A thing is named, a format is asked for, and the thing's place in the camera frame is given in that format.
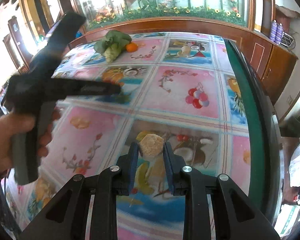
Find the green vegetable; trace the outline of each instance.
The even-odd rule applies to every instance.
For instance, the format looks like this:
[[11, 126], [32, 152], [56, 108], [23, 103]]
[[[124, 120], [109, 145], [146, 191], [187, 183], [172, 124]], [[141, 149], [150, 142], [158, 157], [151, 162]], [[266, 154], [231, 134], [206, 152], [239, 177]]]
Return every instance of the green vegetable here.
[[109, 31], [102, 40], [96, 42], [94, 49], [96, 52], [104, 55], [107, 62], [112, 62], [130, 42], [131, 37], [128, 34], [119, 31]]

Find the silver screw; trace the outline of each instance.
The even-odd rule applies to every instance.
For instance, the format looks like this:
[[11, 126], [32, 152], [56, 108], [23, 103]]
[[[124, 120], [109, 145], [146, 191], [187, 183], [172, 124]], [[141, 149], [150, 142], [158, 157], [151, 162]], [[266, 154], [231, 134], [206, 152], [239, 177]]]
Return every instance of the silver screw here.
[[221, 179], [223, 181], [227, 181], [229, 179], [229, 177], [226, 174], [220, 174], [219, 179]]
[[183, 167], [182, 167], [182, 170], [183, 170], [184, 172], [190, 172], [190, 171], [192, 171], [192, 168], [191, 168], [190, 166], [183, 166]]
[[120, 167], [118, 165], [113, 165], [110, 167], [111, 171], [118, 171], [120, 169]]
[[83, 178], [83, 175], [81, 175], [81, 174], [76, 174], [73, 176], [74, 181], [80, 181], [80, 180], [82, 180], [82, 178]]

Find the purple bottle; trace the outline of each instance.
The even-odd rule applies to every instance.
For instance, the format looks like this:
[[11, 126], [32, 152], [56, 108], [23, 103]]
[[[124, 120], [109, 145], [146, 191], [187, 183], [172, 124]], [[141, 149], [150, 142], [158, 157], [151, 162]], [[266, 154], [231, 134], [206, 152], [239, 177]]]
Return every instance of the purple bottle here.
[[271, 31], [270, 31], [270, 36], [269, 36], [269, 39], [271, 41], [275, 41], [275, 35], [277, 34], [277, 28], [278, 28], [278, 24], [277, 22], [274, 20], [272, 23], [271, 23]]
[[278, 25], [277, 34], [275, 35], [274, 42], [276, 44], [280, 44], [282, 36], [283, 36], [283, 27], [282, 27], [282, 24], [280, 24], [280, 25]]

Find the orange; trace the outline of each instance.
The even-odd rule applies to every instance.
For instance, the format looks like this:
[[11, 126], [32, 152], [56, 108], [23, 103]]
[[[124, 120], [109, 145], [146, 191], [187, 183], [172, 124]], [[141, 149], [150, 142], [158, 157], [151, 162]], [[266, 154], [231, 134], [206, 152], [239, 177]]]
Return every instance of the orange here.
[[128, 45], [126, 45], [127, 52], [135, 52], [138, 49], [138, 45], [134, 42], [130, 42]]

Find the human hand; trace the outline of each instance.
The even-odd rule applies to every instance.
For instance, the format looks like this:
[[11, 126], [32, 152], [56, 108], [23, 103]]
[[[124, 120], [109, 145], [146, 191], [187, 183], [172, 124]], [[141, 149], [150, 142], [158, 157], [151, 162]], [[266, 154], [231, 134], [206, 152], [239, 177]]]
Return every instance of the human hand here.
[[[60, 118], [59, 111], [52, 113], [52, 121]], [[0, 179], [5, 176], [6, 171], [13, 167], [11, 158], [11, 137], [18, 133], [25, 133], [32, 130], [35, 125], [35, 117], [29, 114], [10, 113], [0, 118]], [[45, 157], [48, 155], [47, 144], [52, 140], [52, 123], [47, 127], [46, 132], [40, 137], [37, 155]]]

